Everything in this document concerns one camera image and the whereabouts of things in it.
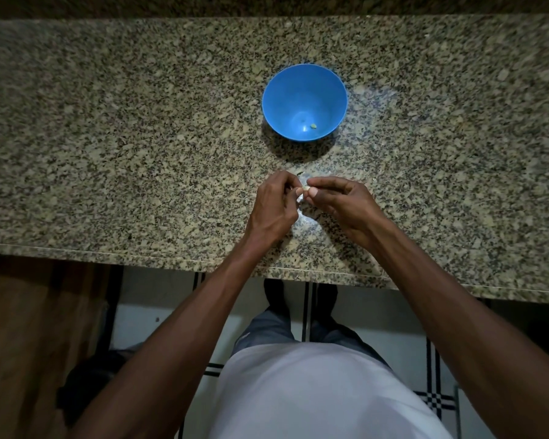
shoe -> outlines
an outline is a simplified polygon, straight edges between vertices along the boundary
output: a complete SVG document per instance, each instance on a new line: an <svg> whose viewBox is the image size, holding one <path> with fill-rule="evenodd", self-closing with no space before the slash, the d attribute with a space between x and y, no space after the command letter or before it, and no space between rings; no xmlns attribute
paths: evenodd
<svg viewBox="0 0 549 439"><path fill-rule="evenodd" d="M338 299L338 287L328 283L320 283L317 286L315 296L315 315L314 319L324 322L331 319L331 311L334 309Z"/></svg>
<svg viewBox="0 0 549 439"><path fill-rule="evenodd" d="M285 303L285 285L280 279L265 279L264 294L269 301L269 310L284 316L289 316L289 307Z"/></svg>

leg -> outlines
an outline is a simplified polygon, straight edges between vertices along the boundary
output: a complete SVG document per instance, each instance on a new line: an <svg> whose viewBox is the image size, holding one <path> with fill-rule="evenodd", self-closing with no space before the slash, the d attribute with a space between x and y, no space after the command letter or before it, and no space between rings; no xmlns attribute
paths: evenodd
<svg viewBox="0 0 549 439"><path fill-rule="evenodd" d="M331 317L331 310L334 308L337 296L338 288L336 285L320 284L317 287L315 315L311 323L310 340L312 342L341 345L364 353L388 366L381 355L360 339L355 331L338 324Z"/></svg>
<svg viewBox="0 0 549 439"><path fill-rule="evenodd" d="M244 348L256 345L297 342L291 333L291 319L283 294L283 281L265 279L264 292L270 306L254 317L236 340L232 356Z"/></svg>

t-shirt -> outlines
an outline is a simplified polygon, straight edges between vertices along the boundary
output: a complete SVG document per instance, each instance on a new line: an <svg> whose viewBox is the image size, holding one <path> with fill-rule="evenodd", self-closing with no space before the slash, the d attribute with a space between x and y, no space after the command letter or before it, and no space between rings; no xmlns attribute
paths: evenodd
<svg viewBox="0 0 549 439"><path fill-rule="evenodd" d="M211 439L451 439L387 366L334 344L239 351L220 375L213 410Z"/></svg>

bowl rim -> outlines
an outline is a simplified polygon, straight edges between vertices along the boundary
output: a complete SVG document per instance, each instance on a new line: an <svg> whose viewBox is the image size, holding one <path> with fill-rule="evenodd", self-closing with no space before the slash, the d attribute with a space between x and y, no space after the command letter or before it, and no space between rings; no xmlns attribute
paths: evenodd
<svg viewBox="0 0 549 439"><path fill-rule="evenodd" d="M266 90L268 89L269 85L272 83L272 80L274 80L276 77L278 77L281 73L284 73L285 71L291 69L291 68L295 68L297 66L316 66L318 68L321 68L323 70L326 70L328 71L329 73L332 73L334 77L337 78L337 80L340 82L340 84L342 85L342 87L344 88L344 93L345 93L345 99L346 99L346 106L345 106L345 109L344 109L344 113L342 114L342 117L339 119L339 121L337 122L337 124L334 125L334 127L331 129L331 131L329 131L327 134L324 134L320 137L312 137L310 139L304 139L304 140L297 140L297 139L292 139L288 136L286 136L285 134L283 134L282 132L279 132L278 130L275 129L275 127L273 125L271 125L269 119L266 117L266 114L264 113L264 95L266 94ZM344 121L344 118L346 117L346 114L348 112L348 103L349 103L349 96L348 96L348 89L346 89L346 86L344 84L344 82L342 81L342 79L339 77L338 74L336 74L335 72L333 72L331 69L329 68L326 68L325 66L321 66L321 65L318 65L318 64L315 64L315 63L299 63L299 64L294 64L292 66L287 66L286 68L284 69L281 69L279 72L277 72L276 74L274 74L272 76L272 78L269 80L269 82L266 84L266 86L264 87L264 92L262 93L262 99L261 99L261 102L260 102L260 106L262 108L262 116L264 117L264 119L266 120L266 123L268 123L268 125L271 127L271 129L273 131L275 131L276 133L278 133L279 135L283 136L284 138L286 138L287 140L292 140L292 141L314 141L314 140L320 140L324 137L327 137L329 134L331 134L332 132L334 132L338 126L341 124L341 122Z"/></svg>

pants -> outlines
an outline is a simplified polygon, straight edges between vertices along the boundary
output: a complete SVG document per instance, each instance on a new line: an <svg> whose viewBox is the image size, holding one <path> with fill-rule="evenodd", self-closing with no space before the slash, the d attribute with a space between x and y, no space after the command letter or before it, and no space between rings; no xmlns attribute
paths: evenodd
<svg viewBox="0 0 549 439"><path fill-rule="evenodd" d="M360 336L344 325L338 324L329 317L328 320L311 324L311 342L324 344L336 344L342 347L359 351L367 356L388 364L373 347L366 344ZM248 327L234 343L232 356L244 348L256 345L289 344L298 342L291 333L291 319L285 314L279 314L267 308L264 312L254 317Z"/></svg>

